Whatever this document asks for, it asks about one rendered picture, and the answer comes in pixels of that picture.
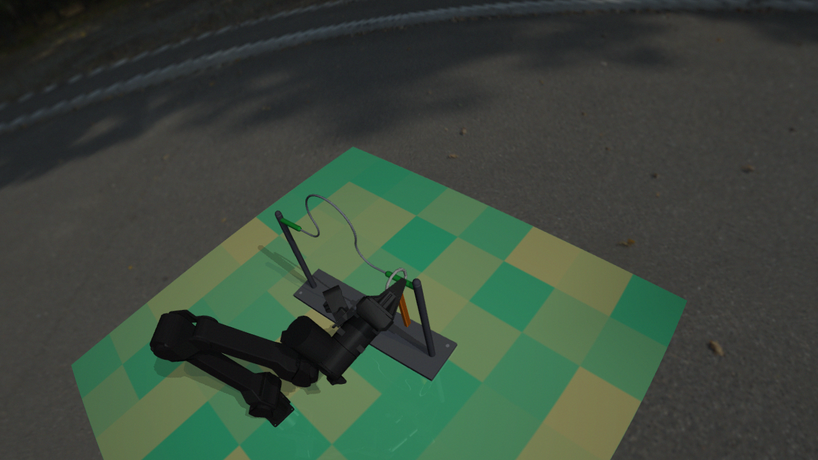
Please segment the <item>orange-brown handle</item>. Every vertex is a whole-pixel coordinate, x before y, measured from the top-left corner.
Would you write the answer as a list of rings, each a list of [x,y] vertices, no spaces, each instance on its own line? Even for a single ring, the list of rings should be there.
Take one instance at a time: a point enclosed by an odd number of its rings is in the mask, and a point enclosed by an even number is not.
[[[403,268],[396,269],[396,270],[394,271],[394,273],[392,273],[392,275],[390,275],[389,279],[387,280],[387,283],[386,283],[386,285],[385,285],[385,290],[387,290],[387,288],[389,287],[389,284],[390,284],[390,282],[391,282],[392,278],[393,278],[393,277],[394,277],[394,276],[395,276],[397,273],[399,273],[400,271],[402,271],[402,272],[404,273],[404,275],[405,275],[404,279],[407,279],[406,269],[403,269]],[[408,312],[407,312],[407,306],[406,306],[406,303],[405,303],[405,299],[404,299],[404,295],[403,295],[403,294],[401,294],[401,299],[400,299],[400,301],[399,301],[399,305],[398,305],[398,306],[399,306],[399,310],[400,310],[400,312],[401,312],[401,318],[403,318],[403,323],[404,323],[404,325],[405,325],[406,327],[408,327],[408,326],[411,324],[411,319],[410,319],[409,314],[408,314]]]

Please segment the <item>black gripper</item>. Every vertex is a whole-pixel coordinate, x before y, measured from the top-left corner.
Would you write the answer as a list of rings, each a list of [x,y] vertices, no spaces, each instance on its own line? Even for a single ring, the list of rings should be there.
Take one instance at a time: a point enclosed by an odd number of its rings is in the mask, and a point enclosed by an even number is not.
[[[406,280],[400,279],[380,295],[366,295],[356,304],[356,314],[333,335],[346,349],[359,357],[381,331],[388,331],[405,289]]]

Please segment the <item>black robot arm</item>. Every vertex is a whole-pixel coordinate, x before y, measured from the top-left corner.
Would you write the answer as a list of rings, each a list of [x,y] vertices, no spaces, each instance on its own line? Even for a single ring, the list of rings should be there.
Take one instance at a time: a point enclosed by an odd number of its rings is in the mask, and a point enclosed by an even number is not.
[[[322,293],[325,312],[335,317],[336,323],[331,327],[344,325],[356,314],[346,305],[339,285]],[[287,331],[282,331],[280,342],[222,325],[210,316],[195,316],[184,309],[161,315],[150,346],[156,357],[172,363],[186,361],[242,391],[249,415],[266,417],[277,427],[294,411],[281,392],[281,379],[305,388],[318,381],[320,370],[331,385],[342,385],[346,383],[342,373],[357,358],[309,316],[292,321]],[[278,377],[271,372],[251,372],[223,353],[263,365]]]

